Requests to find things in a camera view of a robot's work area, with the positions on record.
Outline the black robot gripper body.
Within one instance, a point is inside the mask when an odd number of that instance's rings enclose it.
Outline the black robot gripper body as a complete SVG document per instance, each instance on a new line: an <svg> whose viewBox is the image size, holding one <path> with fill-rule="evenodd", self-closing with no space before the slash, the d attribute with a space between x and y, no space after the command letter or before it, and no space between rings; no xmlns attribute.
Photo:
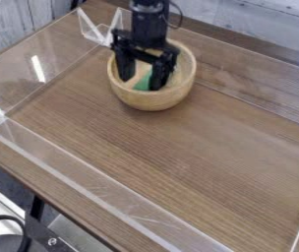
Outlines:
<svg viewBox="0 0 299 252"><path fill-rule="evenodd" d="M111 50L119 48L133 57L149 61L138 49L156 49L166 61L176 62L178 50L166 42L172 0L129 0L130 30L111 30Z"/></svg>

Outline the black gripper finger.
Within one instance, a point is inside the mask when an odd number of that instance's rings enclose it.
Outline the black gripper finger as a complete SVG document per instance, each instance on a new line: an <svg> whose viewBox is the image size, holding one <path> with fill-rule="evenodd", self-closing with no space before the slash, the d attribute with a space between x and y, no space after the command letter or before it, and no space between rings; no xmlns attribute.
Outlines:
<svg viewBox="0 0 299 252"><path fill-rule="evenodd" d="M165 86L170 73L173 72L173 69L174 69L174 65L172 61L157 60L153 63L152 76L149 78L150 91L157 91Z"/></svg>
<svg viewBox="0 0 299 252"><path fill-rule="evenodd" d="M134 75L134 57L129 51L118 48L114 51L114 60L118 77L126 82Z"/></svg>

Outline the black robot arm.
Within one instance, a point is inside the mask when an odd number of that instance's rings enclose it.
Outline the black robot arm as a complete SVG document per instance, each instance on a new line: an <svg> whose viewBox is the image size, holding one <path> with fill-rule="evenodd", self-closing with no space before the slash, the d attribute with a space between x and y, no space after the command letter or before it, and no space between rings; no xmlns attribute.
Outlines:
<svg viewBox="0 0 299 252"><path fill-rule="evenodd" d="M130 30L111 30L111 51L122 81L134 75L134 60L152 66L149 90L157 91L174 71L180 50L168 43L170 0L129 0Z"/></svg>

